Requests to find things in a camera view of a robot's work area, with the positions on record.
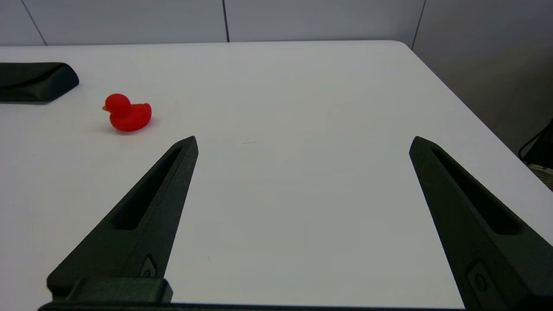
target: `white wall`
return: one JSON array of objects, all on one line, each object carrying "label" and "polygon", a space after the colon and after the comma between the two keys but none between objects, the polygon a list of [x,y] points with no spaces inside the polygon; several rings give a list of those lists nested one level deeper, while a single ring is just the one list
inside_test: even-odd
[{"label": "white wall", "polygon": [[413,44],[424,0],[226,0],[231,42],[388,39]]},{"label": "white wall", "polygon": [[21,0],[0,0],[0,45],[44,45]]},{"label": "white wall", "polygon": [[227,41],[221,0],[23,1],[48,45]]},{"label": "white wall", "polygon": [[513,151],[553,118],[551,0],[427,0],[413,51]]}]

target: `duck head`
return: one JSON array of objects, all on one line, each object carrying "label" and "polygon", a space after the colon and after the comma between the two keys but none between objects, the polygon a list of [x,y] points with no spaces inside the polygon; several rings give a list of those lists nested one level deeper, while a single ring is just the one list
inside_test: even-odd
[{"label": "duck head", "polygon": [[106,104],[102,107],[114,115],[124,115],[131,111],[131,101],[123,94],[111,94],[106,98]]}]

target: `black cable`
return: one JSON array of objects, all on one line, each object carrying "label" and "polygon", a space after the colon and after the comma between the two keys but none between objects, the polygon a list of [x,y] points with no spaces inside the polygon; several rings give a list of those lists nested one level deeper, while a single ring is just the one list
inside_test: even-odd
[{"label": "black cable", "polygon": [[532,137],[531,140],[527,141],[524,145],[522,145],[522,147],[520,147],[519,149],[519,152],[518,152],[518,156],[519,156],[519,159],[522,160],[522,151],[524,150],[524,148],[526,148],[531,142],[535,141],[538,137],[540,137],[548,128],[549,126],[552,124],[552,122],[550,122],[549,124],[547,124],[544,129],[542,129],[538,134],[536,134],[536,136]]}]

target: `rubber duck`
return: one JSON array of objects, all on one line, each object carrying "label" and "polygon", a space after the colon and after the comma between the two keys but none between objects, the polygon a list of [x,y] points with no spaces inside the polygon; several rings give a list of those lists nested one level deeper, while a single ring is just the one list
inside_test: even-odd
[{"label": "rubber duck", "polygon": [[147,103],[135,103],[123,94],[111,94],[102,107],[110,113],[109,121],[114,128],[131,132],[145,127],[152,117],[152,108]]}]

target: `white table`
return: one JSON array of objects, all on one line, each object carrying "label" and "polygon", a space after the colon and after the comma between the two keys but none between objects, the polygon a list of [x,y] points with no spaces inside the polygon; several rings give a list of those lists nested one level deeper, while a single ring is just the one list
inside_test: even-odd
[{"label": "white table", "polygon": [[[173,302],[463,307],[408,155],[449,152],[553,242],[553,195],[404,44],[0,48],[81,84],[0,105],[0,310],[46,277],[174,142],[200,155],[165,277]],[[117,133],[114,92],[151,124]]]}]

